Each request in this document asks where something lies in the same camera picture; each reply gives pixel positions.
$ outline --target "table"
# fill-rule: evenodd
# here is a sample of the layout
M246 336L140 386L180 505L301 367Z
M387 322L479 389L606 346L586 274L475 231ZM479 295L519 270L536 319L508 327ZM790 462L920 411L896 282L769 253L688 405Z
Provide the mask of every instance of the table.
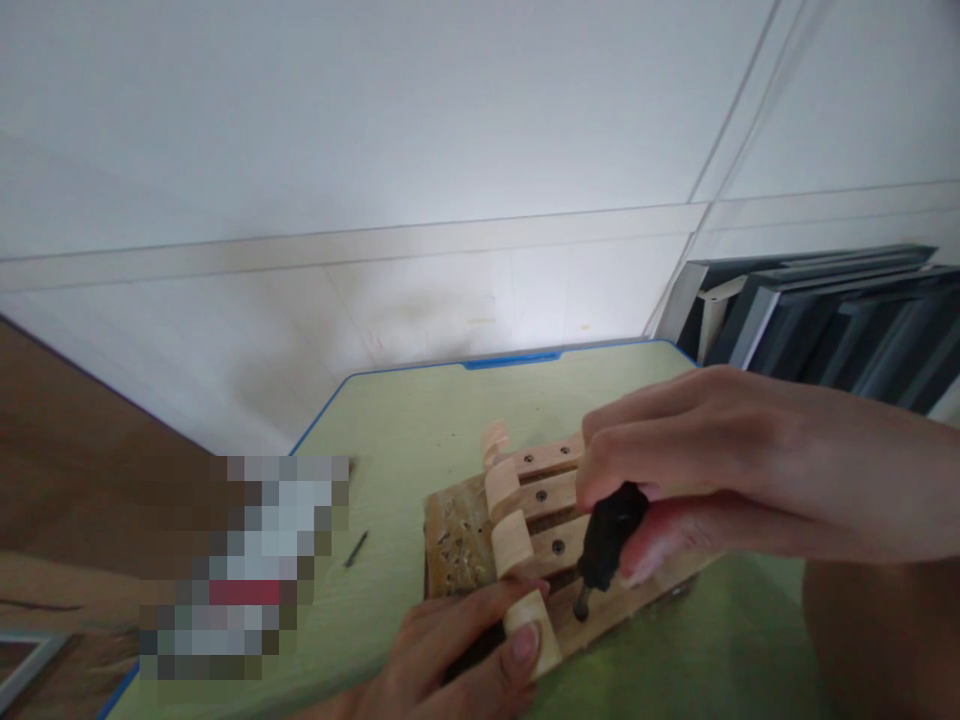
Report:
M550 442L590 409L691 367L672 344L649 341L348 378L293 451L354 462L349 508L335 513L331 557L317 559L295 638L262 681L184 683L183 697L202 704L157 707L135 678L111 720L276 718L371 677L423 595L422 500L481 471L490 422L505 420L512 447ZM714 563L688 598L641 613L544 678L532 716L830 716L801 573L799 561L759 556Z

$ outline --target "finger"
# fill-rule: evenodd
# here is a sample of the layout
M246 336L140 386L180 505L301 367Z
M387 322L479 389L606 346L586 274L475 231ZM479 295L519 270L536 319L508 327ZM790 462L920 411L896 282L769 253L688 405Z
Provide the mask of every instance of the finger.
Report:
M435 682L484 630L502 620L512 605L533 590L543 592L544 585L539 580L498 582L468 595L437 618L434 627L410 650L408 664L417 668L417 691Z
M431 600L424 600L419 605L414 605L410 608L410 611L407 613L407 616L404 618L404 622L415 622L420 618L430 617L431 615L436 615L438 612L442 612L453 605L456 605L458 602L462 601L463 598L458 595L452 595L450 597L442 598L433 598Z
M650 483L667 496L709 486L719 479L717 440L692 413L605 428L577 469L577 507L592 512L625 482Z
M530 712L530 709L533 707L533 704L537 700L537 686L536 685L527 685L523 690L520 691L520 704L517 707L516 717L521 715L526 715Z
M689 550L746 550L820 560L866 560L875 553L848 530L720 492L651 504L623 546L620 574L632 587Z
M526 687L540 655L536 623L521 627L486 660L464 673L428 701L428 717L510 717L529 701Z
M624 395L619 400L592 410L583 416L583 441L590 445L594 435L604 428L640 420L679 415L694 407L698 396L691 392L689 381L700 370L690 370L672 380L648 385Z
M462 601L462 597L445 597L427 600L414 606L400 625L392 652L403 652L416 645L433 629L440 614Z

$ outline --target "gray frame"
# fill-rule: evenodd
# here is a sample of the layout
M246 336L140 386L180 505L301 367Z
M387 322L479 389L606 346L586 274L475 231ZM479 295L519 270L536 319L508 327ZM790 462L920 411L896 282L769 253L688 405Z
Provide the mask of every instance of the gray frame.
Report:
M0 684L0 716L7 711L17 696L40 674L40 671L60 652L68 635L45 632L0 631L0 643L32 643L37 647L30 653L3 684Z

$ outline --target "wood carving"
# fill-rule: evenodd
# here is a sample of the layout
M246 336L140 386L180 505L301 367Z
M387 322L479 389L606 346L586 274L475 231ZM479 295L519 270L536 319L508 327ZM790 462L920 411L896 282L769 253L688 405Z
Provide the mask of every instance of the wood carving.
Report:
M626 589L614 581L590 598L590 616L580 622L573 603L581 580L589 517L576 510L576 466L583 438L576 433L549 445L506 453L503 421L487 428L480 443L485 475L435 493L425 501L427 597L469 592L494 578L545 578L544 602L531 593L504 618L507 635L531 621L541 629L534 679L582 650L640 608L690 585L719 555L688 553L668 561L654 577ZM684 494L703 492L686 488Z
M576 467L583 457L583 435L579 432L549 445L504 453L509 445L510 435L507 428L503 420L497 420L484 431L480 439L483 469L489 472L494 465L509 459L516 466L519 478L525 480L543 473Z

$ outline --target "rotary tool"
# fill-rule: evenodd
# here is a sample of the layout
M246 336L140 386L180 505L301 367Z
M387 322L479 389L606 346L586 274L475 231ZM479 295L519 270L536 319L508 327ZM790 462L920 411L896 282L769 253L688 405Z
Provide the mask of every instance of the rotary tool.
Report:
M583 555L577 570L583 576L583 589L573 606L573 615L580 622L590 615L587 599L593 590L610 589L620 551L633 535L650 507L647 496L634 483L624 483L613 495L598 502L590 515L587 534L583 538Z

